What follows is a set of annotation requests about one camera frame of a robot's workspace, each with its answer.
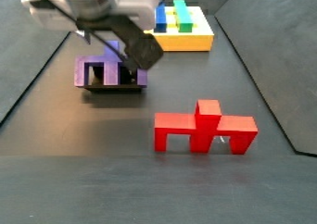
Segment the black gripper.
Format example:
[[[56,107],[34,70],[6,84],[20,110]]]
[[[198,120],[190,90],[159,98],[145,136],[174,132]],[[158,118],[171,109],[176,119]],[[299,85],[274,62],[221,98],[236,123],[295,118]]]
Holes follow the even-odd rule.
[[[135,71],[149,70],[163,56],[163,50],[153,34],[143,34],[139,27],[125,15],[109,15],[97,20],[79,19],[77,27],[90,33],[102,43],[99,31],[111,31],[126,44],[125,66]]]

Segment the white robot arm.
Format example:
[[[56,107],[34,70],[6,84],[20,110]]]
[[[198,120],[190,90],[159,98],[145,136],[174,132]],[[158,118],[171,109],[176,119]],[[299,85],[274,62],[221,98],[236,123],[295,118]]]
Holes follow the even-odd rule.
[[[31,17],[54,31],[82,31],[90,40],[113,32],[126,45],[117,56],[131,69],[150,69],[163,50],[150,33],[162,0],[20,0]]]

